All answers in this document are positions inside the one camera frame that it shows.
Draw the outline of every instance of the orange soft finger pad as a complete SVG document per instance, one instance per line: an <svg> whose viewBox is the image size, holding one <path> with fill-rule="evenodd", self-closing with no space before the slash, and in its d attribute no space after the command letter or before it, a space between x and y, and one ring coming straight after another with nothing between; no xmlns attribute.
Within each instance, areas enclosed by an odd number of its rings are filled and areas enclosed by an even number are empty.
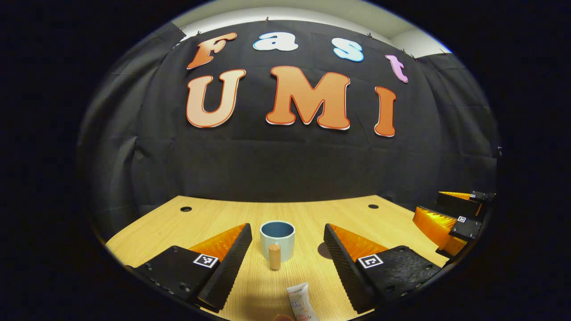
<svg viewBox="0 0 571 321"><path fill-rule="evenodd" d="M209 256L214 256L218 258L220 262L222 262L234 244L234 241L236 241L236 238L244 229L244 226L246 226L246 223L233 227L225 232L202 241L197 245L189 248L189 250Z"/></svg>
<svg viewBox="0 0 571 321"><path fill-rule="evenodd" d="M457 192L439 192L439 193L455 196L461 199L470 199L470 193L457 193Z"/></svg>
<svg viewBox="0 0 571 321"><path fill-rule="evenodd" d="M345 250L351 256L353 262L357 261L358 258L377 254L387 250L386 247L366 239L359 234L347 231L346 229L335 226L333 224L329 225L335 234L337 234L339 241L341 241L343 247L345 247Z"/></svg>
<svg viewBox="0 0 571 321"><path fill-rule="evenodd" d="M431 212L426 208L417 207L412 221L432 242L438 245L439 250L452 238L450 230L456 224L456 219L449 216Z"/></svg>

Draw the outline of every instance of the wall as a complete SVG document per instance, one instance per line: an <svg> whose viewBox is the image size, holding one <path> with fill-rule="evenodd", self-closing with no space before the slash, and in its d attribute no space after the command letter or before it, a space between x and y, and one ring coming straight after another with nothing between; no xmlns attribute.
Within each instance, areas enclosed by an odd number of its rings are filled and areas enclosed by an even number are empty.
<svg viewBox="0 0 571 321"><path fill-rule="evenodd" d="M279 14L282 7L327 14L365 27L388 39L416 28L400 16L363 0L214 0L181 14L172 22L182 27L230 11L266 7L273 8L272 14Z"/></svg>
<svg viewBox="0 0 571 321"><path fill-rule="evenodd" d="M392 46L398 49L404 49L407 54L413 55L416 58L439 54L442 53L442 51L451 53L450 49L420 29L401 33L391 38L391 42Z"/></svg>
<svg viewBox="0 0 571 321"><path fill-rule="evenodd" d="M180 29L183 30L183 32L187 35L181 41L196 35L196 32L199 30L200 32L206 32L225 26L237 25L238 23L262 21L265 20L266 17L269 17L271 20L300 20L319 22L352 30L360 34L366 35L367 33L371 33L373 38L394 46L388 38L345 19L311 10L285 7L264 7L236 10L214 15L212 17L190 23L189 25L179 26Z"/></svg>

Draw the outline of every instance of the black backdrop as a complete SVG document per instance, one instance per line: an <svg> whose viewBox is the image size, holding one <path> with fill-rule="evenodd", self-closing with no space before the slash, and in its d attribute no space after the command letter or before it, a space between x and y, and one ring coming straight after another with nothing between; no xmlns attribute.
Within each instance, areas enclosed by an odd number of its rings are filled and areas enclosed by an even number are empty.
<svg viewBox="0 0 571 321"><path fill-rule="evenodd" d="M437 191L493 191L497 129L483 91L453 54L417 61L390 45L339 27L303 21L250 22L182 38L168 23L111 68L87 110L78 159L90 187L94 222L110 238L177 195L253 202L295 202L378 194L413 210L429 206ZM294 51L258 51L270 32L295 35ZM236 32L213 60L187 70L198 43ZM333 53L331 39L363 47L364 60ZM404 64L408 83L394 75L385 55ZM274 66L301 68L312 86L327 72L346 75L345 131L314 120L275 126ZM204 109L218 108L218 76L245 69L232 117L200 129L186 119L188 88L212 75ZM374 133L379 119L375 87L396 94L396 135Z"/></svg>

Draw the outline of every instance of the table surface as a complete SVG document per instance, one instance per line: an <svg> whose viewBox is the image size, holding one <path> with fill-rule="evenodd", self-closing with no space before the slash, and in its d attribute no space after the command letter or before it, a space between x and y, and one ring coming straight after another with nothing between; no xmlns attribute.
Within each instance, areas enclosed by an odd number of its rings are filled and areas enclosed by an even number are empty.
<svg viewBox="0 0 571 321"><path fill-rule="evenodd" d="M369 204L379 208L369 208ZM181 211L184 206L192 210ZM345 321L359 314L351 307L333 261L317 252L325 224L337 225L387 248L408 246L442 267L448 259L435 253L438 247L416 227L413 216L406 208L376 195L292 203L177 196L117 233L107 247L123 264L137 267L167 247L190 248L247 222L252 227L252 243L226 305L217 315L235 321L270 321L277 314L293 318L286 288L308 282L309 301L319 319ZM260 252L260 226L269 220L284 220L296 228L293 257L282 262L279 271L270 270L270 263Z"/></svg>

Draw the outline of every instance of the wooden cylinder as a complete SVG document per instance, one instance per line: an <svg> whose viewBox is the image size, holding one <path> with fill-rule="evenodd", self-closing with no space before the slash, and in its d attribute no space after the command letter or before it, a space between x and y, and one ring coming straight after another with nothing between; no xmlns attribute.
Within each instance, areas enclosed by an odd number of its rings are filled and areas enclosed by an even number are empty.
<svg viewBox="0 0 571 321"><path fill-rule="evenodd" d="M270 269L279 270L282 261L282 248L278 244L270 244L268 251L270 252Z"/></svg>

